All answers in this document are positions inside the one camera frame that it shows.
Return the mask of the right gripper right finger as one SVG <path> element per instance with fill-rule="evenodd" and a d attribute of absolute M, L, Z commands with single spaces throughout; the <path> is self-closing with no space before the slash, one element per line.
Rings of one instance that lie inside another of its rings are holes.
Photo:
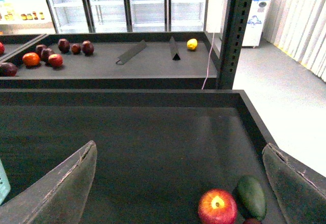
<path fill-rule="evenodd" d="M 274 144 L 262 159 L 268 181 L 287 223 L 325 223 L 325 176 Z"/>

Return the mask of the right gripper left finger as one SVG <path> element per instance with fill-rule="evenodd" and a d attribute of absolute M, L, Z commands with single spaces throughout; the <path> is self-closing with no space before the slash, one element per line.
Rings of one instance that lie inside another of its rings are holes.
<path fill-rule="evenodd" d="M 25 191 L 1 206 L 1 223 L 79 223 L 96 171 L 89 141 Z"/>

